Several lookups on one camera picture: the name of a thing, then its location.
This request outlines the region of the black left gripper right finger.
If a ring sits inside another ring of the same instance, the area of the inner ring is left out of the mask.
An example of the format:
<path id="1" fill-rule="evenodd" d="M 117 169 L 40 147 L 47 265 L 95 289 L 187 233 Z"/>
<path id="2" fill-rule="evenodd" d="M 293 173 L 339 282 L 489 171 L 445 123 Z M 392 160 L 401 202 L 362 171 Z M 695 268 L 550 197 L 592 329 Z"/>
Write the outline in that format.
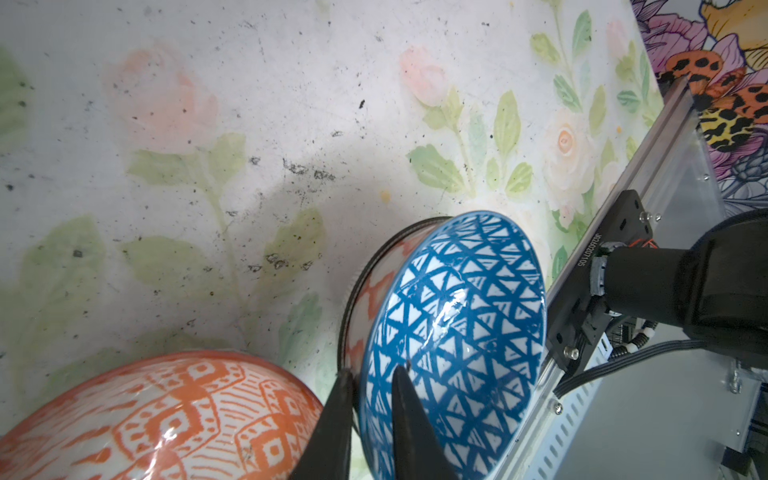
<path id="1" fill-rule="evenodd" d="M 457 479 L 402 365 L 392 378 L 392 417 L 396 479 Z"/>

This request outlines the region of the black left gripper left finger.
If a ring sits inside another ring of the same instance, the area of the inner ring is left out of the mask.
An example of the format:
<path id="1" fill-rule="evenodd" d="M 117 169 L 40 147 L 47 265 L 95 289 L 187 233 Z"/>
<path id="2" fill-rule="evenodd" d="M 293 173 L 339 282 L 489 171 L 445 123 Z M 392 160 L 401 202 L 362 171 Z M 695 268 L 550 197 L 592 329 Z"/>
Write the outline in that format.
<path id="1" fill-rule="evenodd" d="M 291 480 L 347 480 L 351 458 L 354 377 L 341 370 Z"/>

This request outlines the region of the blue triangle pattern bowl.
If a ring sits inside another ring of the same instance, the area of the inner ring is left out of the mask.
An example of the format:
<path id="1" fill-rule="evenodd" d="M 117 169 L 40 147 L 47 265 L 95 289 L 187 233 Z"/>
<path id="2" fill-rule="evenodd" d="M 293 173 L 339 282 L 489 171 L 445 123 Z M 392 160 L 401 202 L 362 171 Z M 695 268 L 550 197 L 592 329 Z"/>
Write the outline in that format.
<path id="1" fill-rule="evenodd" d="M 488 479 L 539 377 L 544 276 L 525 233 L 490 211 L 454 217 L 395 275 L 367 340 L 358 425 L 372 475 L 395 475 L 392 380 L 406 367 L 447 462 Z"/>

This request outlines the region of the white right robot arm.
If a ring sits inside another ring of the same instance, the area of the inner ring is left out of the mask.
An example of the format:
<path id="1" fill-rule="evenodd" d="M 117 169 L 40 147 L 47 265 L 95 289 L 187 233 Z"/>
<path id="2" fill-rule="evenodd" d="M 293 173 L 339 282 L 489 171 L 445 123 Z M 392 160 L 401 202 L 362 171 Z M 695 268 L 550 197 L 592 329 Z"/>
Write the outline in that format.
<path id="1" fill-rule="evenodd" d="M 767 366 L 767 212 L 707 231 L 689 249 L 617 246 L 591 262 L 590 291 L 619 314 L 678 327 L 714 353 Z"/>

